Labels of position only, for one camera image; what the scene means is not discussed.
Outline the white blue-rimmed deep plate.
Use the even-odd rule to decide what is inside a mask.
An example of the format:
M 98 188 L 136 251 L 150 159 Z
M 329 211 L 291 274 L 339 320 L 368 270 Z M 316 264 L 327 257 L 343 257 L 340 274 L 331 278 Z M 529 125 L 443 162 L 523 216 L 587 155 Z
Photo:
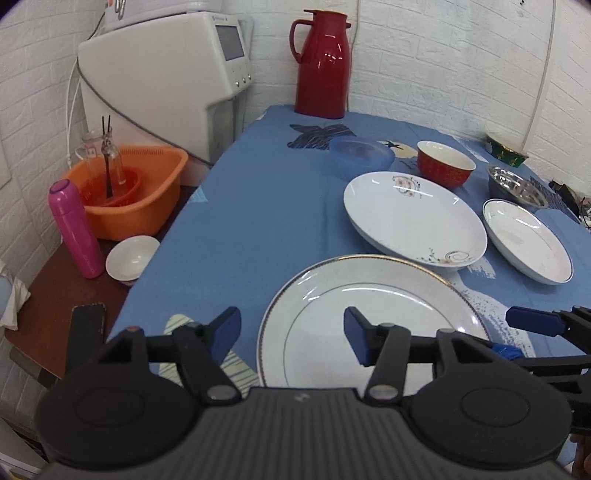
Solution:
M 491 241 L 522 274 L 545 285 L 572 279 L 574 267 L 567 250 L 534 214 L 501 199 L 486 201 L 482 213 Z

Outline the white ceramic bowl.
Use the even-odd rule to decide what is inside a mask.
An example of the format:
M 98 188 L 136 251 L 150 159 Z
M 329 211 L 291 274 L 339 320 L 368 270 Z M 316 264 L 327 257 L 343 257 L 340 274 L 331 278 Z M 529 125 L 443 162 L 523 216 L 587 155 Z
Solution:
M 156 238 L 147 235 L 133 236 L 119 242 L 106 258 L 108 275 L 124 285 L 133 285 L 159 246 L 160 242 Z

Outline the white deep plate floral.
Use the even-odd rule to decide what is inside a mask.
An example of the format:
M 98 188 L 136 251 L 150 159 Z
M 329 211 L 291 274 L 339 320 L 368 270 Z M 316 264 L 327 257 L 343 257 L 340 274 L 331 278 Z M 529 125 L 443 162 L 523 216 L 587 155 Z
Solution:
M 482 221 L 464 200 L 415 175 L 382 171 L 353 178 L 344 206 L 370 245 L 431 268 L 468 267 L 488 247 Z

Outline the stainless steel bowl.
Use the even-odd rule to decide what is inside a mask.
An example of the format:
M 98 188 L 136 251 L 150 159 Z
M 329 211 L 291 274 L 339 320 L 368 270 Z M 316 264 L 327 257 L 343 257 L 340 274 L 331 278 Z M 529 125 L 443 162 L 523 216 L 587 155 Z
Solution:
M 500 166 L 488 168 L 488 187 L 491 198 L 513 202 L 534 213 L 546 209 L 549 203 L 531 182 Z

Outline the red ceramic bowl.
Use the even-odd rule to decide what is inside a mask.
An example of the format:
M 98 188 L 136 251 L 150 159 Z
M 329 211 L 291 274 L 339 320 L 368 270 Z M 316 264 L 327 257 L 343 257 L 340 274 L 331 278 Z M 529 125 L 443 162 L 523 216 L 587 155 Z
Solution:
M 417 144 L 417 149 L 421 175 L 445 188 L 461 187 L 476 170 L 471 158 L 448 145 L 423 140 Z

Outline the blue translucent plastic bowl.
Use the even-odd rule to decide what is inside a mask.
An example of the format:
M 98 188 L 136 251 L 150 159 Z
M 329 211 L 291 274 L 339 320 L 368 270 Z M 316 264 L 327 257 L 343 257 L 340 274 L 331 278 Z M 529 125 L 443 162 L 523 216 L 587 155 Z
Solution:
M 350 181 L 360 175 L 389 171 L 396 159 L 386 145 L 356 136 L 339 136 L 329 142 L 332 171 L 335 176 Z

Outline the black phone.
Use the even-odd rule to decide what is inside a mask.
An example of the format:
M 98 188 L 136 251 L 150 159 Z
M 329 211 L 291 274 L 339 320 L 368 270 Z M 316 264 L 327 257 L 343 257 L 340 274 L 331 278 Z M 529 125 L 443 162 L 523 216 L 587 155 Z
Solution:
M 106 308 L 102 303 L 80 305 L 71 312 L 65 373 L 85 364 L 102 346 Z

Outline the orange plastic basin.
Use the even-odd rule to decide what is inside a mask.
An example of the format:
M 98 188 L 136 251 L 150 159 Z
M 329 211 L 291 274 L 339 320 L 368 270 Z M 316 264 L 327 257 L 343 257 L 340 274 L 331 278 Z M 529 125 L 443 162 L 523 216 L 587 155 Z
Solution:
M 127 145 L 120 149 L 123 167 L 139 175 L 131 198 L 120 206 L 85 207 L 95 237 L 119 241 L 154 235 L 170 216 L 180 195 L 180 175 L 187 153 L 165 146 Z

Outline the blue patterned tablecloth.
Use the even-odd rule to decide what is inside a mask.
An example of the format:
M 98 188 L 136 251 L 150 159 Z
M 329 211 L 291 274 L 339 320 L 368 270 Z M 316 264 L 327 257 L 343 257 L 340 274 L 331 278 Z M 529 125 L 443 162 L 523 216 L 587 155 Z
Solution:
M 235 306 L 242 312 L 235 353 L 256 366 L 263 314 L 288 280 L 326 259 L 372 251 L 346 214 L 346 182 L 335 173 L 332 155 L 296 147 L 304 128 L 322 133 L 328 126 L 290 106 L 273 106 L 247 127 L 176 217 L 130 289 L 115 329 L 138 326 L 159 335 L 176 314 L 207 323 Z M 447 278 L 492 340 L 515 344 L 527 355 L 574 356 L 576 347 L 560 337 L 514 331 L 505 322 L 512 306 L 552 311 L 590 302 L 589 232 L 560 210 L 542 210 L 539 218 L 572 259 L 570 282 L 538 283 L 494 247 Z

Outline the brown wooden side table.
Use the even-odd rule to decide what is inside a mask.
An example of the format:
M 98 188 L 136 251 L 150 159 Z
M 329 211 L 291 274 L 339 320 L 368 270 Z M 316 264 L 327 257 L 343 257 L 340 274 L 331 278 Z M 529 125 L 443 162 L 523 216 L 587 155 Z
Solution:
M 30 286 L 31 296 L 18 314 L 18 329 L 6 333 L 10 358 L 48 388 L 65 374 L 65 361 L 74 307 L 101 303 L 108 335 L 129 288 L 103 273 L 85 279 L 67 248 L 59 246 Z

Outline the green gold-rimmed bowl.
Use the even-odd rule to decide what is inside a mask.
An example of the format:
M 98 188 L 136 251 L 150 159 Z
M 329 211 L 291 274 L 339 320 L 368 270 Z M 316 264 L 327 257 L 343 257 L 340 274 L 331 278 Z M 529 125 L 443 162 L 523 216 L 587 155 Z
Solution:
M 527 154 L 506 145 L 491 134 L 486 135 L 485 148 L 493 157 L 512 167 L 520 167 L 529 158 Z

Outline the crumpled white tissue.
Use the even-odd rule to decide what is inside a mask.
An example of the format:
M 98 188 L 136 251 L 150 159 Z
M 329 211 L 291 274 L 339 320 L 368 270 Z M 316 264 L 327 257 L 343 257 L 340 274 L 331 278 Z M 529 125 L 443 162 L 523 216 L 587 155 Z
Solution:
M 0 260 L 0 314 L 1 327 L 18 330 L 18 313 L 30 298 L 25 283 L 14 276 L 8 265 Z

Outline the pink water bottle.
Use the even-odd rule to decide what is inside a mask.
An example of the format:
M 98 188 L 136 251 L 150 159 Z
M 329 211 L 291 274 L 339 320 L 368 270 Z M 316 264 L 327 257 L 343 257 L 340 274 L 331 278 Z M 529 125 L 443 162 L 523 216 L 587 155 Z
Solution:
M 55 182 L 49 189 L 48 205 L 73 261 L 86 279 L 104 271 L 104 259 L 87 221 L 77 187 L 69 179 Z

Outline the glass bottle in basin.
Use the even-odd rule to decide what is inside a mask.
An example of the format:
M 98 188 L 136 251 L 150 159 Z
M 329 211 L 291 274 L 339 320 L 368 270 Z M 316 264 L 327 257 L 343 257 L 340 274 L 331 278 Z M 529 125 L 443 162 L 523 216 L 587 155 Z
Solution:
M 89 169 L 92 193 L 99 204 L 110 203 L 122 194 L 126 177 L 122 159 L 113 141 L 111 116 L 101 117 L 101 128 L 82 135 L 75 155 Z

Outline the white countertop appliance with screen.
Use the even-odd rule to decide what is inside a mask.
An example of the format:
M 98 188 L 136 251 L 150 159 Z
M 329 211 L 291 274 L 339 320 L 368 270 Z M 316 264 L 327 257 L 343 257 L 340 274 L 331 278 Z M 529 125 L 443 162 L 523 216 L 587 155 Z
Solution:
M 246 18 L 183 13 L 81 43 L 87 126 L 119 146 L 168 144 L 212 165 L 235 140 L 235 100 L 252 86 Z

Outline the red thermos jug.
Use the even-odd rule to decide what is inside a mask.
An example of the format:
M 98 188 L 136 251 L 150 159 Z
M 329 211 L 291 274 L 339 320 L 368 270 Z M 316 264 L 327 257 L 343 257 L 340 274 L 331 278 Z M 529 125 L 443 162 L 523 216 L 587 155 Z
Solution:
M 294 20 L 290 26 L 290 51 L 298 64 L 294 110 L 308 116 L 339 119 L 345 116 L 349 93 L 351 51 L 346 30 L 352 24 L 339 12 L 305 11 L 312 18 Z M 301 52 L 294 45 L 298 25 L 310 28 Z

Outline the white wall water purifier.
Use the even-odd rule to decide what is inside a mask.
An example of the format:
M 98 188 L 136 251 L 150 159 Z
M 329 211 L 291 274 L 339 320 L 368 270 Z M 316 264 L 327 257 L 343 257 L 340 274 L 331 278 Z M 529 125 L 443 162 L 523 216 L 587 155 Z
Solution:
M 108 0 L 104 26 L 112 31 L 157 18 L 195 12 L 218 13 L 221 0 Z

